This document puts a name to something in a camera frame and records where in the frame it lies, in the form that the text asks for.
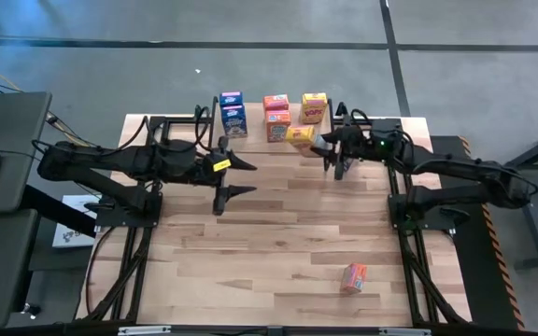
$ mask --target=gray floor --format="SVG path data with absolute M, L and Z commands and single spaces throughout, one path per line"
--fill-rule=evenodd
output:
M 389 6 L 399 43 L 538 45 L 538 1 Z M 0 0 L 0 36 L 386 42 L 378 0 Z M 433 134 L 464 135 L 474 156 L 499 161 L 538 139 L 538 53 L 404 51 L 400 62 L 410 112 L 428 118 Z M 125 114 L 190 112 L 219 91 L 242 90 L 250 102 L 271 93 L 297 102 L 304 91 L 326 91 L 370 115 L 400 115 L 386 50 L 0 47 L 0 72 L 24 90 L 51 91 L 53 112 L 110 147 Z M 43 134 L 62 139 L 51 129 Z M 56 197 L 82 193 L 36 174 L 30 181 Z M 496 209 L 494 222 L 508 264 L 534 257 L 521 213 Z M 527 329 L 538 330 L 538 269 L 511 270 L 511 277 Z M 76 300 L 58 293 L 59 284 L 78 291 L 81 281 L 80 270 L 40 274 L 31 295 L 52 313 L 38 323 L 70 319 Z

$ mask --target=cereal box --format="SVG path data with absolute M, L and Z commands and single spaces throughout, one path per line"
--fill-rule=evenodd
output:
M 222 107 L 221 123 L 228 137 L 245 137 L 248 134 L 247 116 L 243 105 Z
M 289 127 L 286 133 L 286 141 L 306 158 L 317 158 L 319 156 L 310 149 L 311 147 L 323 149 L 328 147 L 320 134 L 315 132 L 315 126 Z
M 242 92 L 224 92 L 219 95 L 219 106 L 228 105 L 241 105 L 244 100 L 242 99 Z
M 362 283 L 366 277 L 366 266 L 362 264 L 350 264 L 344 270 L 342 278 L 342 286 L 340 290 L 347 294 L 360 293 L 362 291 Z
M 284 141 L 290 127 L 290 111 L 265 111 L 265 126 L 267 127 L 267 142 Z
M 290 109 L 287 94 L 278 94 L 275 96 L 264 96 L 262 98 L 262 108 L 265 111 L 284 111 Z
M 300 111 L 300 122 L 303 124 L 320 123 L 327 108 L 327 94 L 305 93 Z

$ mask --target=yellow cereal box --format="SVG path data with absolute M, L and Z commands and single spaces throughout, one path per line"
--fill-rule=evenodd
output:
M 326 93 L 305 93 L 303 94 L 302 110 L 300 111 L 300 122 L 303 124 L 320 123 L 323 120 L 327 108 Z
M 306 158 L 317 158 L 319 156 L 310 149 L 311 147 L 327 149 L 327 143 L 318 133 L 315 133 L 314 126 L 289 127 L 286 133 L 286 141 Z

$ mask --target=wooden tabletop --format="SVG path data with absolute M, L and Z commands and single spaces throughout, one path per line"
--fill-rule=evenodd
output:
M 233 198 L 223 216 L 214 217 L 213 189 L 164 186 L 163 218 L 153 234 L 138 323 L 410 326 L 383 164 L 356 162 L 342 181 L 334 181 L 333 169 L 325 174 L 321 159 L 303 158 L 287 143 L 266 142 L 261 104 L 246 104 L 246 110 L 248 137 L 230 139 L 230 148 L 259 169 L 230 170 L 227 182 L 258 189 Z M 300 105 L 290 105 L 293 125 L 299 110 Z M 121 143 L 142 117 L 126 116 Z M 402 118 L 402 124 L 417 145 L 432 148 L 424 118 Z M 327 116 L 317 127 L 330 129 Z M 192 140 L 193 126 L 174 126 L 170 135 Z M 214 145 L 220 135 L 218 110 Z M 144 142 L 144 134 L 137 141 Z M 112 177 L 133 183 L 122 174 Z M 437 175 L 413 180 L 440 187 Z M 94 263 L 92 306 L 118 275 L 126 232 L 115 230 Z M 438 231 L 424 231 L 424 238 L 434 283 L 470 320 L 454 245 Z M 351 262 L 368 270 L 362 293 L 348 296 L 339 286 Z M 422 286 L 417 288 L 426 316 Z M 83 315 L 84 300 L 77 316 Z

